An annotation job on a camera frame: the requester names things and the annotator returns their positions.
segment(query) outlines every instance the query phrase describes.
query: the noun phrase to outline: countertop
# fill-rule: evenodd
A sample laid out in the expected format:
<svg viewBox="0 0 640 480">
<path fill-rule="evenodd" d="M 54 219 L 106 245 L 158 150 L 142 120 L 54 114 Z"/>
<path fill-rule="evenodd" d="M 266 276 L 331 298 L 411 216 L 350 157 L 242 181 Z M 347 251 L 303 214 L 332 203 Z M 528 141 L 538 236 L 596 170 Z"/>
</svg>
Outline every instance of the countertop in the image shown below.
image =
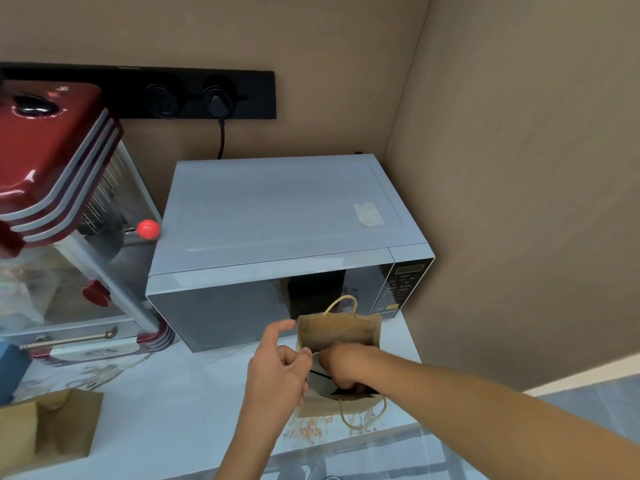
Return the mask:
<svg viewBox="0 0 640 480">
<path fill-rule="evenodd" d="M 279 344 L 295 347 L 295 337 Z M 420 362 L 402 313 L 383 321 L 381 348 Z M 11 477 L 14 480 L 164 480 L 220 466 L 236 427 L 244 396 L 246 367 L 257 343 L 194 354 L 183 342 L 162 352 L 53 368 L 33 363 L 16 400 L 53 390 L 81 387 L 104 393 L 89 457 Z M 338 442 L 416 423 L 388 402 L 361 415 L 298 418 L 293 414 L 273 454 Z"/>
</svg>

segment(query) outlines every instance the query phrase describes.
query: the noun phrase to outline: person's left hand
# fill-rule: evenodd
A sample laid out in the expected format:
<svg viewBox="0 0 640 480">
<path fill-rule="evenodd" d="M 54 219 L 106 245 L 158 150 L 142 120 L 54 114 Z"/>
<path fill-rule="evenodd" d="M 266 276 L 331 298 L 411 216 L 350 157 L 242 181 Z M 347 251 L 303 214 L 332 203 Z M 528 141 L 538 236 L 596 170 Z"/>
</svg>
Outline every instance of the person's left hand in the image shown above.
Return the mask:
<svg viewBox="0 0 640 480">
<path fill-rule="evenodd" d="M 313 359 L 307 347 L 296 353 L 287 346 L 278 347 L 278 336 L 291 330 L 295 320 L 280 320 L 267 325 L 258 349 L 249 361 L 242 422 L 268 427 L 279 435 L 296 405 L 302 405 L 308 390 L 307 374 Z"/>
</svg>

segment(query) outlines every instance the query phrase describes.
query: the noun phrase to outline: gray tile floor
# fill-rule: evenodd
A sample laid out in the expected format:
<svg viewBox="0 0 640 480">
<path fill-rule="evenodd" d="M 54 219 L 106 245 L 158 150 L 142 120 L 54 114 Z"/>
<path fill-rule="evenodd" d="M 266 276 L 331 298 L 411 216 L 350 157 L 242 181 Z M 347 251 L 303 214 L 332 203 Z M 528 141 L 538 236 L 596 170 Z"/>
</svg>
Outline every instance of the gray tile floor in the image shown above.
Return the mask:
<svg viewBox="0 0 640 480">
<path fill-rule="evenodd" d="M 640 375 L 542 396 L 544 401 L 640 443 Z M 273 459 L 263 480 L 483 480 L 486 477 L 425 429 L 348 451 Z"/>
</svg>

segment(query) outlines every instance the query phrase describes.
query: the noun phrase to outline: drawer handle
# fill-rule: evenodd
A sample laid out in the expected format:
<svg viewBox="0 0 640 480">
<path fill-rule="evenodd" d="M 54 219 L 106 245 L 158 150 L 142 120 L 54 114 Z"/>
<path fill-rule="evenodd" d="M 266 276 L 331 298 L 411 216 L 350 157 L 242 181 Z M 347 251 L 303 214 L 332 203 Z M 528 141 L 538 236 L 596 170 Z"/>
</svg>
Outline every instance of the drawer handle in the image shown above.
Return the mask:
<svg viewBox="0 0 640 480">
<path fill-rule="evenodd" d="M 59 340 L 42 340 L 40 342 L 30 342 L 20 346 L 20 350 L 36 350 L 43 349 L 45 347 L 55 347 L 56 345 L 75 344 L 76 342 L 84 342 L 86 340 L 101 340 L 112 339 L 116 336 L 118 327 L 112 326 L 108 328 L 104 333 L 96 333 L 94 335 L 85 335 L 84 337 L 75 337 L 73 339 L 59 339 Z"/>
</svg>

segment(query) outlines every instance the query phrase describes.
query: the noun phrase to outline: red popcorn machine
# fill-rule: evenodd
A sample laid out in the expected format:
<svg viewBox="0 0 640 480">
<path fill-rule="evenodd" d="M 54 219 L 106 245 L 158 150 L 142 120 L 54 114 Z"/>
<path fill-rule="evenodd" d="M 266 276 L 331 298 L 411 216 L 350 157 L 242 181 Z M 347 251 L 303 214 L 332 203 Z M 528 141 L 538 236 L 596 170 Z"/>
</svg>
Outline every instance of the red popcorn machine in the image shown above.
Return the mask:
<svg viewBox="0 0 640 480">
<path fill-rule="evenodd" d="M 161 218 L 122 133 L 92 84 L 0 88 L 0 340 L 33 358 L 147 353 L 175 336 L 145 297 Z"/>
</svg>

